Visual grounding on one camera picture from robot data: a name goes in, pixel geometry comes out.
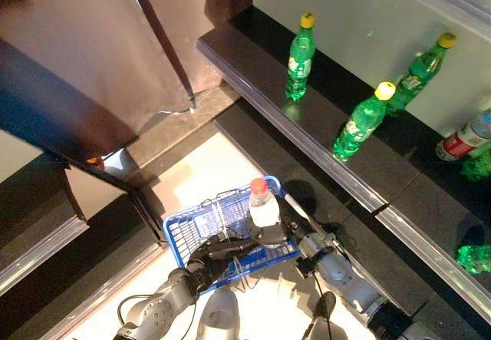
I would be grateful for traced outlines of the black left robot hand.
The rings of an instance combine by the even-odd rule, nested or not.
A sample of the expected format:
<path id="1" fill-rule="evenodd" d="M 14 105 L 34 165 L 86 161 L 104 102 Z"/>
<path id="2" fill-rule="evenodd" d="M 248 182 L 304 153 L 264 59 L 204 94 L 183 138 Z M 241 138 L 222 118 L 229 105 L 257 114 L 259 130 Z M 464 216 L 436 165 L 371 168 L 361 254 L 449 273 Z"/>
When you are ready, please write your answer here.
<path id="1" fill-rule="evenodd" d="M 234 258 L 247 256 L 258 246 L 252 239 L 237 236 L 227 238 L 216 234 L 209 237 L 191 254 L 186 264 L 192 292 L 204 292 L 226 271 Z"/>

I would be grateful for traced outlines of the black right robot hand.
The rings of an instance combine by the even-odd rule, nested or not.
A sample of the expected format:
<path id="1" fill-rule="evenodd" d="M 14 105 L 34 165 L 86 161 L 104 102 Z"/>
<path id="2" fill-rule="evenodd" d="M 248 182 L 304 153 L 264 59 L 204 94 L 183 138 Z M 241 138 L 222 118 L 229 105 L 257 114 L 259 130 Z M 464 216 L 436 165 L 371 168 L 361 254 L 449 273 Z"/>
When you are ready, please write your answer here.
<path id="1" fill-rule="evenodd" d="M 247 234 L 256 242 L 270 248 L 291 239 L 296 243 L 312 231 L 305 211 L 287 193 L 271 191 L 251 193 L 246 217 Z"/>

